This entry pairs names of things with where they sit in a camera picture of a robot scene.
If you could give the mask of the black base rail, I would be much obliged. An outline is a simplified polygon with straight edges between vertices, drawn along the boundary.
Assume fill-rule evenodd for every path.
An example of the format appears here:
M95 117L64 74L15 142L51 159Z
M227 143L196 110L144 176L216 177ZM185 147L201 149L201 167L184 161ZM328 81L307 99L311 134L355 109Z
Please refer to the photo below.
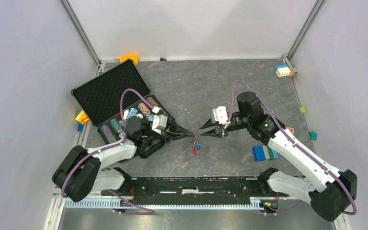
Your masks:
M115 193L136 205L246 205L251 197L273 200L282 196L257 177L131 177Z

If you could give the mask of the yellow orange brick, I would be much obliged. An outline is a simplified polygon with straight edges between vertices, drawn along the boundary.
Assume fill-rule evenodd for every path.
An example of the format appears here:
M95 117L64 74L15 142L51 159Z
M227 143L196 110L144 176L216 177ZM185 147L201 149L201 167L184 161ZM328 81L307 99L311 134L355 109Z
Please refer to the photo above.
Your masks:
M75 117L75 120L80 123L80 124L85 124L86 122L89 121L89 117L87 116L87 114L81 110Z

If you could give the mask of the black poker chip case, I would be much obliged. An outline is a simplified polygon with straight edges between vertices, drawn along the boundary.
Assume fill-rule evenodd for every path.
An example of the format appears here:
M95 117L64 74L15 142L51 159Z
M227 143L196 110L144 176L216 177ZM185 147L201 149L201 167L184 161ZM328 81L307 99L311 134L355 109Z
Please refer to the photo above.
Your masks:
M137 116L153 121L153 107L163 109L150 93L134 63L130 60L100 74L73 89L72 96L82 106L91 123L98 127L106 145L117 142L124 135L124 121Z

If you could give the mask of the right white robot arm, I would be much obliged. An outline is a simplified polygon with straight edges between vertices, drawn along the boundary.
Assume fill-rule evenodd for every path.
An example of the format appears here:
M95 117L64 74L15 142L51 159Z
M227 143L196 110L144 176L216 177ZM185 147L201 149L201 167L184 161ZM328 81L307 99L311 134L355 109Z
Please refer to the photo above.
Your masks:
M258 177L258 191L269 196L273 192L287 194L307 204L324 220L333 222L346 209L354 207L357 175L344 172L325 162L302 144L277 118L265 113L266 108L254 92L237 96L238 111L230 114L225 106L211 110L210 119L201 126L209 130L203 136L223 138L229 132L246 129L257 141L287 159L304 176L289 176L269 168Z

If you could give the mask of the blue green white brick stack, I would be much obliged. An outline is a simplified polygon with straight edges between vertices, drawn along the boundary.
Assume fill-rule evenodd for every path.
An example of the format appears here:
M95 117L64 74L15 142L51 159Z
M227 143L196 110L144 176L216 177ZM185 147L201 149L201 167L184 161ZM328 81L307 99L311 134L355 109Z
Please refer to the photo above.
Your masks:
M254 146L252 151L256 162L272 161L279 158L278 152L267 146Z

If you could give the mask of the keyring with blue red tags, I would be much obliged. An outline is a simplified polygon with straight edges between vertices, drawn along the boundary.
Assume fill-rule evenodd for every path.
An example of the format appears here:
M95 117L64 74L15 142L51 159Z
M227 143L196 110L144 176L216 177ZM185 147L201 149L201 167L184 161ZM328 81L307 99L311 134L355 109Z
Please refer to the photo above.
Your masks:
M199 144L198 136L193 135L192 138L192 152L194 156L198 156L198 152L201 150L201 145Z

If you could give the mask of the blue white brown brick stack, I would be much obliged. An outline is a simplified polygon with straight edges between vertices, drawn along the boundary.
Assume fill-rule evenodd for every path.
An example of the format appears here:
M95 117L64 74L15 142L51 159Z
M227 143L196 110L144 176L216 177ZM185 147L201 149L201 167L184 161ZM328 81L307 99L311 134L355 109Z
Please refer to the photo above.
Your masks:
M290 68L287 64L278 65L275 68L276 75L281 77L293 77L295 76L295 71L293 68Z

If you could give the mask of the small blue block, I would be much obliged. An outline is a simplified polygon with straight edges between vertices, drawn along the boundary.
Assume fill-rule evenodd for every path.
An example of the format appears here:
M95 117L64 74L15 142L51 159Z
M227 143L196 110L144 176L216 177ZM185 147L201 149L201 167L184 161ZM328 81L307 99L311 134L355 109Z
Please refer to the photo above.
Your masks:
M83 131L83 129L84 129L84 124L78 124L77 131L78 131L79 133L81 133L81 132Z

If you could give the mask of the teal cube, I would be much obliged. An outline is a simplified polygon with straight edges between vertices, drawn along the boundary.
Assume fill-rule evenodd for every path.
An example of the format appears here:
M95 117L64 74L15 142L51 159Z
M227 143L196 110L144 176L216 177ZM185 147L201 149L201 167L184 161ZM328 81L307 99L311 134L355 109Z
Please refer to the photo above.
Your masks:
M311 141L316 141L317 140L317 133L316 132L309 131L309 136L310 136Z

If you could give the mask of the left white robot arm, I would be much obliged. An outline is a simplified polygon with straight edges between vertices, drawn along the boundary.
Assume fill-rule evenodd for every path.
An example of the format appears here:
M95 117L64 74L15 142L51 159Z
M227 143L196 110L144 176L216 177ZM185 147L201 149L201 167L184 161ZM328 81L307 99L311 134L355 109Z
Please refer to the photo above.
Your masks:
M194 136L166 115L155 115L153 121L133 116L124 124L124 135L117 142L90 149L77 145L69 151L52 176L63 197L79 202L91 192L107 189L126 195L131 190L128 176L108 166L135 157L146 159L173 140Z

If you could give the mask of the orange toy brick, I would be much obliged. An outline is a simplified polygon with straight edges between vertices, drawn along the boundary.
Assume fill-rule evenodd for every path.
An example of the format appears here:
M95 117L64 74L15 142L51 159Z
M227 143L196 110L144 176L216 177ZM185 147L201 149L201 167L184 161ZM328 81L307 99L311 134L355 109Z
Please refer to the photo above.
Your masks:
M119 61L122 63L124 61L131 60L135 65L139 64L139 59L137 54L128 54L119 57Z

